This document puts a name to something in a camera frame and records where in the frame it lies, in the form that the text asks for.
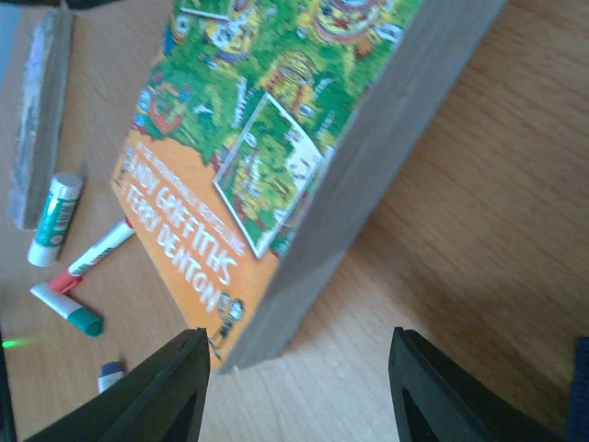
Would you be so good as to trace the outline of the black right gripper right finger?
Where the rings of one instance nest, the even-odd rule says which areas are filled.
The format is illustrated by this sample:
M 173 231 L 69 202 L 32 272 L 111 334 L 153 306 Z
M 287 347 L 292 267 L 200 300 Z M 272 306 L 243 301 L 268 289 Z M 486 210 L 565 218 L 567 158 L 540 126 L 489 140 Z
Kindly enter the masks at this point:
M 394 330 L 388 374 L 401 441 L 561 441 L 415 330 Z

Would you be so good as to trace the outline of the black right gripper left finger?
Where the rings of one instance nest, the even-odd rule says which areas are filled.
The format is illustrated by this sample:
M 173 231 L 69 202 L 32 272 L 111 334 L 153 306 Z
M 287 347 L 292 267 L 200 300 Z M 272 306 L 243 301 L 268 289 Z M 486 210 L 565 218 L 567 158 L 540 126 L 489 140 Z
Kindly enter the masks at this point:
M 206 330 L 187 329 L 29 440 L 197 441 L 210 370 Z

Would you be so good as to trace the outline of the navy blue student backpack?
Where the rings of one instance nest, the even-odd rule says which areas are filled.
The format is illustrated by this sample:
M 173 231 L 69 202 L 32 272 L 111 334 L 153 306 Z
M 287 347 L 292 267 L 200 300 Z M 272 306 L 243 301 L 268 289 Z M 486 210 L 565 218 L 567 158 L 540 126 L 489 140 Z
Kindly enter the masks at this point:
M 588 442 L 588 337 L 575 347 L 574 373 L 570 388 L 566 440 Z

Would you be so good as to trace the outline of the orange green paperback book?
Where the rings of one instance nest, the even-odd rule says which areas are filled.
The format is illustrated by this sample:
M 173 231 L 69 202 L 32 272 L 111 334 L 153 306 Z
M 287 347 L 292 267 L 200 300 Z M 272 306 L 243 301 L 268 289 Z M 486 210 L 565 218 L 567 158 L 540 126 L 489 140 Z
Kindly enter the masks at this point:
M 226 373 L 290 341 L 501 1 L 176 1 L 112 188 Z

